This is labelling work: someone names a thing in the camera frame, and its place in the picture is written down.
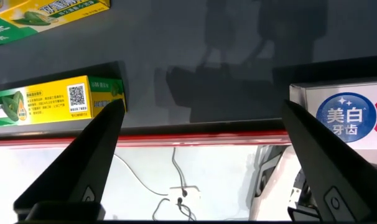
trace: product packaging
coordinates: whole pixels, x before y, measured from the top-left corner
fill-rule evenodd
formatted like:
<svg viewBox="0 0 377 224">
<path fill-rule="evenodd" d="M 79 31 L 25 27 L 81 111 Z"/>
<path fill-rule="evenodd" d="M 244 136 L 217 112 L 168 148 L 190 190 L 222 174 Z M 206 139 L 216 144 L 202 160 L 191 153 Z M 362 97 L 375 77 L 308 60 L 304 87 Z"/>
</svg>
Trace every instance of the product packaging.
<svg viewBox="0 0 377 224">
<path fill-rule="evenodd" d="M 0 0 L 0 45 L 109 7 L 109 0 Z"/>
<path fill-rule="evenodd" d="M 377 82 L 340 83 L 293 84 L 290 100 L 302 105 L 351 148 L 377 149 Z"/>
<path fill-rule="evenodd" d="M 126 108 L 121 80 L 86 75 L 4 90 L 0 91 L 0 126 L 94 118 L 117 99 L 123 99 Z"/>
</svg>

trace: white cable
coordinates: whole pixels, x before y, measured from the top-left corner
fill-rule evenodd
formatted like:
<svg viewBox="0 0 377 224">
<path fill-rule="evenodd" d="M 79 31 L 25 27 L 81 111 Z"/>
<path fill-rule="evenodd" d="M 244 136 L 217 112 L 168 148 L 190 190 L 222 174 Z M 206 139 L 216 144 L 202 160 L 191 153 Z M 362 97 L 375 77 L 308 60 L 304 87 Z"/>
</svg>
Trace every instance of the white cable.
<svg viewBox="0 0 377 224">
<path fill-rule="evenodd" d="M 132 170 L 132 168 L 128 165 L 128 163 L 122 159 L 119 155 L 117 154 L 114 154 L 115 157 L 117 157 L 121 162 L 123 162 L 123 164 L 125 164 L 125 166 L 131 171 L 131 173 L 135 176 L 135 178 L 140 182 L 141 185 L 143 185 L 143 187 L 145 187 L 147 190 L 151 191 L 152 193 L 156 194 L 156 195 L 160 195 L 160 196 L 168 196 L 167 194 L 160 194 L 160 193 L 157 193 L 153 190 L 151 190 L 150 188 L 148 188 L 140 179 L 139 177 L 136 175 L 136 173 Z"/>
</svg>

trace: electrical wire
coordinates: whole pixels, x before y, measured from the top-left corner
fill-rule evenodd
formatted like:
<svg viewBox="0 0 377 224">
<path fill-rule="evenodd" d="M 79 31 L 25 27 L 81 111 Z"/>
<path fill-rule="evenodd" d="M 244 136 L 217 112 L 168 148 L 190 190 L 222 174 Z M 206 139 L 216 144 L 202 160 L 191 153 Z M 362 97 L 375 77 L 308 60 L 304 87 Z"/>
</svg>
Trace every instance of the electrical wire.
<svg viewBox="0 0 377 224">
<path fill-rule="evenodd" d="M 163 198 L 163 199 L 161 199 L 161 201 L 159 201 L 159 203 L 158 203 L 158 205 L 157 205 L 157 208 L 154 210 L 154 213 L 152 213 L 152 219 L 153 219 L 154 221 L 158 221 L 158 220 L 156 219 L 156 213 L 157 213 L 159 207 L 161 206 L 162 202 L 165 201 L 165 200 L 167 200 L 167 201 L 169 202 L 169 199 L 167 199 L 167 198 Z"/>
<path fill-rule="evenodd" d="M 185 208 L 185 209 L 188 211 L 188 215 L 182 211 L 182 208 Z M 186 206 L 186 205 L 184 205 L 184 204 L 180 204 L 180 206 L 179 206 L 179 210 L 180 210 L 180 212 L 181 212 L 183 215 L 185 215 L 185 216 L 188 218 L 189 221 L 197 221 L 197 218 L 195 217 L 194 213 L 191 212 L 191 209 L 190 209 L 188 206 Z"/>
<path fill-rule="evenodd" d="M 182 169 L 179 167 L 179 165 L 177 164 L 177 162 L 176 162 L 176 160 L 175 160 L 175 155 L 176 155 L 176 147 L 174 147 L 174 150 L 173 150 L 173 153 L 172 153 L 172 163 L 173 163 L 173 165 L 175 166 L 175 168 L 176 168 L 176 170 L 177 170 L 177 172 L 178 172 L 178 174 L 179 174 L 180 187 L 181 187 L 181 189 L 182 189 L 182 196 L 183 196 L 183 198 L 184 198 L 184 197 L 187 196 L 187 191 L 184 190 L 184 187 L 186 186 L 186 181 L 185 181 L 185 177 L 184 177 L 184 175 L 183 175 Z M 154 193 L 154 194 L 156 194 L 156 195 L 159 195 L 159 196 L 168 196 L 167 194 L 160 194 L 160 193 L 158 193 L 158 192 L 155 192 L 155 191 L 151 190 L 149 187 L 147 187 L 147 186 L 146 186 L 146 185 L 140 180 L 140 178 L 139 178 L 139 177 L 136 175 L 136 173 L 132 170 L 132 168 L 129 166 L 129 164 L 128 164 L 124 159 L 122 159 L 122 157 L 120 157 L 120 156 L 117 155 L 117 154 L 114 154 L 114 156 L 115 156 L 117 159 L 119 159 L 123 164 L 125 164 L 125 166 L 131 171 L 131 173 L 133 174 L 133 176 L 135 176 L 135 178 L 140 182 L 140 184 L 141 184 L 143 187 L 145 187 L 147 190 L 149 190 L 150 192 L 152 192 L 152 193 Z M 178 206 L 178 208 L 179 208 L 179 211 L 180 211 L 183 215 L 185 215 L 185 216 L 188 218 L 189 221 L 197 221 L 197 218 L 195 217 L 194 213 L 191 212 L 191 209 L 190 209 L 188 206 L 186 206 L 186 205 L 184 205 L 184 204 L 182 203 L 183 200 L 182 200 L 181 198 L 179 198 L 179 199 L 180 199 L 180 201 L 178 201 L 178 203 L 176 204 L 176 205 Z M 160 202 L 158 203 L 158 205 L 157 205 L 157 208 L 154 210 L 154 213 L 152 214 L 152 219 L 153 219 L 154 221 L 158 221 L 158 220 L 156 219 L 156 213 L 157 213 L 157 211 L 158 211 L 160 205 L 161 205 L 161 204 L 163 203 L 163 201 L 165 201 L 165 200 L 167 200 L 167 201 L 170 202 L 170 200 L 169 200 L 168 198 L 163 198 L 163 199 L 161 199 L 161 201 L 160 201 Z M 182 208 L 186 209 L 186 211 L 188 211 L 188 214 L 186 214 L 185 212 L 183 212 L 183 211 L 182 211 Z"/>
<path fill-rule="evenodd" d="M 125 166 L 131 171 L 131 173 L 135 176 L 135 178 L 140 182 L 141 185 L 143 185 L 143 187 L 145 187 L 147 190 L 149 190 L 150 192 L 156 194 L 156 195 L 159 195 L 159 196 L 168 196 L 167 194 L 161 194 L 161 193 L 158 193 L 158 192 L 155 192 L 153 190 L 151 190 L 149 187 L 147 187 L 141 180 L 140 178 L 136 175 L 136 173 L 132 170 L 132 168 L 129 166 L 129 164 L 124 160 L 122 159 L 119 155 L 117 154 L 114 154 L 115 157 L 117 157 L 121 162 L 123 162 L 123 164 L 125 164 Z"/>
<path fill-rule="evenodd" d="M 175 160 L 175 155 L 176 155 L 176 147 L 174 147 L 174 151 L 172 153 L 172 163 L 175 166 L 177 173 L 179 173 L 180 187 L 182 188 L 183 197 L 186 197 L 187 192 L 184 190 L 184 187 L 186 186 L 184 175 L 183 175 L 182 169 L 179 167 L 179 165 L 177 164 Z"/>
<path fill-rule="evenodd" d="M 184 190 L 184 187 L 186 187 L 186 181 L 185 181 L 182 169 L 179 167 L 179 165 L 177 164 L 177 162 L 175 160 L 175 155 L 176 155 L 176 147 L 174 147 L 174 151 L 172 153 L 172 163 L 175 166 L 177 172 L 179 173 L 180 187 L 182 188 L 182 196 L 184 198 L 184 197 L 187 196 L 187 191 Z M 188 217 L 189 221 L 196 221 L 197 218 L 195 218 L 195 215 L 191 212 L 191 209 L 188 206 L 186 206 L 186 205 L 183 204 L 183 199 L 182 198 L 178 199 L 176 205 L 179 207 L 180 212 L 183 215 L 185 215 L 186 217 Z M 188 215 L 185 212 L 182 211 L 182 208 L 185 208 L 188 211 Z"/>
</svg>

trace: yellow toothpaste box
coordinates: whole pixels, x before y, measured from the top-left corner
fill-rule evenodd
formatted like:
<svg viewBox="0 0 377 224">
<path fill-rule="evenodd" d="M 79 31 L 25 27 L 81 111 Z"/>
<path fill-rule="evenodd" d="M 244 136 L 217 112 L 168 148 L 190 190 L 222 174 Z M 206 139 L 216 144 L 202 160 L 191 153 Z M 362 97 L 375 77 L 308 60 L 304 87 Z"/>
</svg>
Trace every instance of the yellow toothpaste box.
<svg viewBox="0 0 377 224">
<path fill-rule="evenodd" d="M 123 99 L 126 109 L 122 80 L 86 75 L 4 90 L 0 126 L 94 118 L 117 99 Z"/>
<path fill-rule="evenodd" d="M 0 45 L 109 7 L 110 0 L 0 0 Z"/>
</svg>

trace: black plastic part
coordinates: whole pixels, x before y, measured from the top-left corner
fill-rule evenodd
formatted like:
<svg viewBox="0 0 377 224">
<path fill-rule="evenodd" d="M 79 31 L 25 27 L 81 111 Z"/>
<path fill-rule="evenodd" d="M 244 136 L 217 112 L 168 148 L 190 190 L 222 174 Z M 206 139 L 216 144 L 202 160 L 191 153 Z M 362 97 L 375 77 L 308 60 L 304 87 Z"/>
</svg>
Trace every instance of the black plastic part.
<svg viewBox="0 0 377 224">
<path fill-rule="evenodd" d="M 285 101 L 282 118 L 322 220 L 377 221 L 377 170 L 300 105 Z"/>
<path fill-rule="evenodd" d="M 122 100 L 115 100 L 105 106 L 14 202 L 14 211 L 19 221 L 25 220 L 34 205 L 39 202 L 100 203 L 123 118 Z M 39 208 L 49 212 L 45 205 L 42 204 Z M 54 212 L 63 216 L 58 210 Z"/>
<path fill-rule="evenodd" d="M 39 202 L 27 220 L 93 221 L 102 220 L 106 211 L 98 202 Z"/>
</svg>

